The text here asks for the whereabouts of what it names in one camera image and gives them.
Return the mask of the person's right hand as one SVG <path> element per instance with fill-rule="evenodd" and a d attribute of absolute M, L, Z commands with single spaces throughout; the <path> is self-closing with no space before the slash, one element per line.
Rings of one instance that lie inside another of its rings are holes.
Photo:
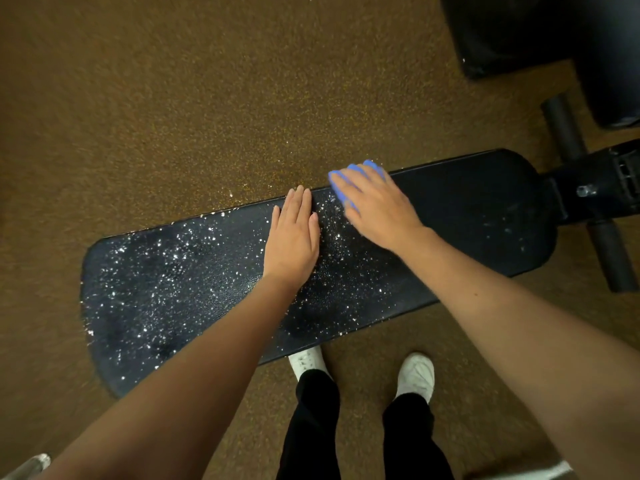
<path fill-rule="evenodd" d="M 409 199 L 387 172 L 387 181 L 384 182 L 371 169 L 365 170 L 371 180 L 344 168 L 344 174 L 362 189 L 361 192 L 334 178 L 335 183 L 359 209 L 356 212 L 352 208 L 343 208 L 344 215 L 363 237 L 386 250 L 401 254 L 405 247 L 423 236 L 426 228 Z"/>

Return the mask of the dark rounded equipment cushion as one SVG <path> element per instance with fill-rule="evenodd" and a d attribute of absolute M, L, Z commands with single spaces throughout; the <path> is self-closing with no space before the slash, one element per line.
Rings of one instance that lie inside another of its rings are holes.
<path fill-rule="evenodd" d="M 601 128 L 640 127 L 640 0 L 566 0 L 573 65 Z"/>

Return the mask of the black foam roller pad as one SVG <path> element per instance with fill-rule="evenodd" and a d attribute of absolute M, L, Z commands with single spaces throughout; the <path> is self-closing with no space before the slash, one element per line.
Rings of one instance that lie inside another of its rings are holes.
<path fill-rule="evenodd" d="M 574 119 L 566 93 L 547 99 L 540 108 L 562 162 L 577 161 L 586 157 L 588 149 Z"/>
<path fill-rule="evenodd" d="M 586 228 L 609 290 L 613 293 L 640 291 L 617 224 L 611 219 L 600 219 L 588 222 Z"/>

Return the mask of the person's white right shoe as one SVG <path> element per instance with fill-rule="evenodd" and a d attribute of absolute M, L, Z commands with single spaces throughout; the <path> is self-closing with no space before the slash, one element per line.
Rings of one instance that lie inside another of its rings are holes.
<path fill-rule="evenodd" d="M 413 352 L 401 365 L 397 377 L 396 399 L 402 395 L 419 395 L 427 404 L 435 390 L 435 366 L 425 354 Z"/>

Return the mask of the black padded equipment cushion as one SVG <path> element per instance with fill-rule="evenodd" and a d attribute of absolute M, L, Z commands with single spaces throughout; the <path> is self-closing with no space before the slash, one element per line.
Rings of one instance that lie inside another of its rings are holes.
<path fill-rule="evenodd" d="M 570 58 L 567 0 L 440 0 L 470 80 Z"/>

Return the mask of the person's left hand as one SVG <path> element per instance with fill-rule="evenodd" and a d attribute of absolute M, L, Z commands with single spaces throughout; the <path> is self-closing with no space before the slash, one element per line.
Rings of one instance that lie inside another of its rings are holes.
<path fill-rule="evenodd" d="M 279 282 L 290 293 L 296 294 L 308 281 L 319 256 L 313 255 L 311 251 L 308 232 L 308 219 L 313 213 L 311 190 L 305 187 L 304 222 L 289 226 L 289 196 L 292 189 L 279 206 L 281 215 L 272 241 L 269 241 L 268 234 L 264 249 L 263 278 Z"/>

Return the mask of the person's left forearm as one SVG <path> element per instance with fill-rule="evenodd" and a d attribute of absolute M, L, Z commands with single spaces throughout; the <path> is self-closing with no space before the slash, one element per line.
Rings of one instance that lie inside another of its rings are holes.
<path fill-rule="evenodd" d="M 305 279 L 267 272 L 227 315 L 112 405 L 40 480 L 199 480 Z"/>

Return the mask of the person's white shoe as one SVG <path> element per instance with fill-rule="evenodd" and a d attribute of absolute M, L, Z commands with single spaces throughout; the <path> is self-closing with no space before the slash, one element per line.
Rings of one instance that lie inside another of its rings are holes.
<path fill-rule="evenodd" d="M 425 354 L 413 352 L 401 365 L 397 377 L 396 399 L 402 395 L 419 395 L 427 404 L 435 390 L 435 366 Z"/>
<path fill-rule="evenodd" d="M 297 381 L 307 371 L 322 371 L 332 379 L 324 361 L 322 346 L 314 346 L 287 357 Z"/>

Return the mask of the black metal bench frame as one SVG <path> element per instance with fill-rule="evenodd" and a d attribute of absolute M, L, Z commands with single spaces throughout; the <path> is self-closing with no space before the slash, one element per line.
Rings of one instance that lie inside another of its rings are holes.
<path fill-rule="evenodd" d="M 559 225 L 640 214 L 640 138 L 604 148 L 544 173 Z M 576 188 L 597 193 L 580 198 Z"/>

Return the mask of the grey metal bar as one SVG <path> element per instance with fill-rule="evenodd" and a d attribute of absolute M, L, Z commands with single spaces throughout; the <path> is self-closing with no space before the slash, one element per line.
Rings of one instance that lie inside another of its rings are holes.
<path fill-rule="evenodd" d="M 33 480 L 47 469 L 52 462 L 50 455 L 43 453 L 31 457 L 18 468 L 0 478 L 0 480 Z"/>

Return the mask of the person's white left shoe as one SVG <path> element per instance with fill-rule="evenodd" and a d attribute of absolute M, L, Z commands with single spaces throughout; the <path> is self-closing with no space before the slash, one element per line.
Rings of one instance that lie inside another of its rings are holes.
<path fill-rule="evenodd" d="M 297 381 L 307 371 L 322 371 L 332 379 L 324 361 L 322 346 L 314 346 L 287 357 Z"/>

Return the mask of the blue cleaning cloth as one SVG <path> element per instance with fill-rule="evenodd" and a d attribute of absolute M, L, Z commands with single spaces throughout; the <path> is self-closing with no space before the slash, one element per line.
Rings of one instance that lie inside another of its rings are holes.
<path fill-rule="evenodd" d="M 364 160 L 364 162 L 361 164 L 352 163 L 347 167 L 347 169 L 356 171 L 364 178 L 371 180 L 371 176 L 370 174 L 368 174 L 365 168 L 369 168 L 373 172 L 375 172 L 380 180 L 384 182 L 387 181 L 387 173 L 385 172 L 385 170 L 371 160 Z M 352 208 L 354 209 L 354 211 L 359 212 L 359 209 L 355 205 L 355 202 L 352 201 L 352 199 L 350 199 L 350 197 L 348 197 L 348 195 L 341 190 L 341 187 L 335 183 L 334 178 L 338 178 L 341 182 L 344 182 L 345 185 L 348 185 L 349 188 L 353 188 L 354 190 L 357 190 L 359 192 L 361 192 L 362 189 L 358 185 L 354 184 L 351 179 L 349 179 L 348 176 L 344 174 L 344 169 L 332 170 L 328 173 L 328 177 L 330 188 L 335 195 L 335 198 L 342 204 L 343 208 Z"/>

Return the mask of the person's black trousers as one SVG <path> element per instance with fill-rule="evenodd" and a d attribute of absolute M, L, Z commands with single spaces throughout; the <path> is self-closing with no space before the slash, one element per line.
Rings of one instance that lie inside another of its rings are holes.
<path fill-rule="evenodd" d="M 296 397 L 276 480 L 340 480 L 335 448 L 337 384 L 324 371 L 306 371 Z M 414 392 L 397 396 L 382 421 L 386 480 L 454 480 L 448 460 L 433 440 L 435 418 L 425 398 Z"/>

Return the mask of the black padded bench seat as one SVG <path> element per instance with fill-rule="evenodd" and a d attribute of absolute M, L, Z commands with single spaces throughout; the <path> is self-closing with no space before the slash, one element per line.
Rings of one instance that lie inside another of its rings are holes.
<path fill-rule="evenodd" d="M 557 229 L 538 172 L 493 150 L 391 173 L 421 222 L 507 276 L 542 266 Z M 319 259 L 260 363 L 437 302 L 391 252 L 363 238 L 330 187 L 312 192 Z M 283 198 L 105 237 L 83 261 L 81 308 L 100 378 L 117 397 L 238 304 L 262 275 Z"/>

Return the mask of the white strip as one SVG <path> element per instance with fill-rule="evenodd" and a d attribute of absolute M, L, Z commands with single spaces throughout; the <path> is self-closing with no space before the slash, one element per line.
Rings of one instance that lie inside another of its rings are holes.
<path fill-rule="evenodd" d="M 573 469 L 570 464 L 567 461 L 562 460 L 551 467 L 470 480 L 558 480 L 560 477 L 572 472 Z"/>

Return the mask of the person's right forearm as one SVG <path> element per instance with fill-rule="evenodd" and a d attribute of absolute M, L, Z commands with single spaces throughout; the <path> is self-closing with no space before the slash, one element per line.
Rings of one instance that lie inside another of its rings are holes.
<path fill-rule="evenodd" d="M 581 480 L 640 480 L 640 352 L 423 226 L 386 244 L 436 295 Z"/>

